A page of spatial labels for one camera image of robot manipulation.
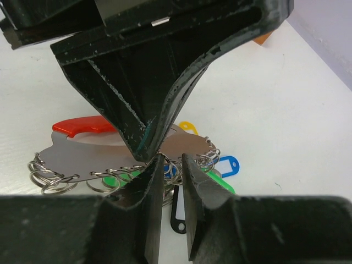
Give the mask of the metal key holder red handle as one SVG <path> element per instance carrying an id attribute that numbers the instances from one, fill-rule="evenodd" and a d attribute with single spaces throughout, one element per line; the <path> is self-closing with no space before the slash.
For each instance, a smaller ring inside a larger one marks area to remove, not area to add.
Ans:
<path id="1" fill-rule="evenodd" d="M 117 145 L 73 141 L 82 133 L 112 135 Z M 44 194 L 63 194 L 79 183 L 113 177 L 115 184 L 99 193 L 110 192 L 132 180 L 145 164 L 134 160 L 117 130 L 101 115 L 60 121 L 52 126 L 52 146 L 35 154 L 28 164 L 30 179 Z M 166 181 L 180 182 L 181 156 L 188 153 L 206 172 L 213 170 L 220 150 L 208 137 L 189 134 L 173 125 L 161 145 L 166 160 Z"/>

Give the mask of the key with green tag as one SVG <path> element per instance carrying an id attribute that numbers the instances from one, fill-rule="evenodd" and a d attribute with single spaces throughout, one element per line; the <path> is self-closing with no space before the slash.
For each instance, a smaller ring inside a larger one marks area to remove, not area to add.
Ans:
<path id="1" fill-rule="evenodd" d="M 137 177 L 139 174 L 139 171 L 132 171 L 130 173 L 118 173 L 117 177 L 108 176 L 103 178 L 102 183 L 104 186 L 109 188 L 123 187 L 125 184 L 129 183 L 131 180 Z"/>

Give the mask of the black key tag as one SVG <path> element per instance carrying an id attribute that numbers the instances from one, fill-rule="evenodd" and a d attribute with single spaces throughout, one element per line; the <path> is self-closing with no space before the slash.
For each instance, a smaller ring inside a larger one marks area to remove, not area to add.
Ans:
<path id="1" fill-rule="evenodd" d="M 176 185 L 174 187 L 170 225 L 174 232 L 178 234 L 186 233 L 184 195 L 182 186 Z"/>

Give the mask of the wooden compartment tray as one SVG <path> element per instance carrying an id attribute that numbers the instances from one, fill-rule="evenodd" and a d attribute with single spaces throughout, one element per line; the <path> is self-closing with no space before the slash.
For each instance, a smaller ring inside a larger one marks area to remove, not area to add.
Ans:
<path id="1" fill-rule="evenodd" d="M 272 35 L 273 31 L 270 31 L 266 34 L 263 34 L 255 39 L 253 39 L 254 43 L 258 44 L 259 46 L 262 46 L 266 41 L 267 39 Z"/>

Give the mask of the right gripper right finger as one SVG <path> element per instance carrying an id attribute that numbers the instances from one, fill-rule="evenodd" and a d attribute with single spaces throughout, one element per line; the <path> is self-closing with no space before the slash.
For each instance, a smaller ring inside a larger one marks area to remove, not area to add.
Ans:
<path id="1" fill-rule="evenodd" d="M 259 202 L 239 197 L 182 155 L 189 260 L 192 263 L 263 263 Z"/>

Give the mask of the blue key tag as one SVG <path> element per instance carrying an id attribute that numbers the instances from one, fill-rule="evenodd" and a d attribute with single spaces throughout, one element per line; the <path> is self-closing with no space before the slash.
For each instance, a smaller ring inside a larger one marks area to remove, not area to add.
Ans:
<path id="1" fill-rule="evenodd" d="M 204 172 L 216 178 L 231 177 L 240 171 L 240 164 L 234 156 L 216 157 L 214 161 L 206 159 L 199 165 Z"/>

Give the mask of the green key tag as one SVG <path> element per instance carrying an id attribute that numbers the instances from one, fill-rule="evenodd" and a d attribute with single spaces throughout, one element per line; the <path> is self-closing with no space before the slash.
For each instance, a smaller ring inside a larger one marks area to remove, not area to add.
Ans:
<path id="1" fill-rule="evenodd" d="M 219 171 L 217 171 L 216 169 L 206 170 L 205 168 L 202 168 L 201 170 L 206 175 L 206 179 L 208 182 L 217 184 L 222 188 L 226 189 L 227 191 L 229 191 L 230 193 L 236 195 L 234 188 L 222 179 L 222 176 L 219 173 Z"/>

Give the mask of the yellow key tag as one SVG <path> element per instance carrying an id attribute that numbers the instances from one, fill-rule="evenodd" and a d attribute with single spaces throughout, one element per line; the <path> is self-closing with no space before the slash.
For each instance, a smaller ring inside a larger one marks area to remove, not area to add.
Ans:
<path id="1" fill-rule="evenodd" d="M 178 126 L 180 128 L 182 128 L 187 133 L 198 135 L 198 131 L 197 131 L 196 127 L 191 122 L 182 121 L 179 123 Z"/>

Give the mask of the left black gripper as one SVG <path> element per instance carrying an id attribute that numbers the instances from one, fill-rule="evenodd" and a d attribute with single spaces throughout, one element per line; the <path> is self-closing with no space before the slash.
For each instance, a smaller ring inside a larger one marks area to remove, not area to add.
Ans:
<path id="1" fill-rule="evenodd" d="M 208 66 L 263 28 L 218 24 L 121 33 L 166 18 L 216 19 L 250 9 L 286 19 L 293 8 L 293 1 L 1 1 L 1 30 L 14 50 L 85 31 L 54 43 L 53 54 L 73 88 L 118 129 L 132 156 L 147 162 Z"/>

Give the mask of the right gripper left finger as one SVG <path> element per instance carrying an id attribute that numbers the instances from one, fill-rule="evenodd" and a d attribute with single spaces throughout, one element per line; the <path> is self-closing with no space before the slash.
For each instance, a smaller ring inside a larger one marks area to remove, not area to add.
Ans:
<path id="1" fill-rule="evenodd" d="M 124 188 L 107 196 L 90 242 L 91 263 L 158 263 L 164 157 L 157 155 Z"/>

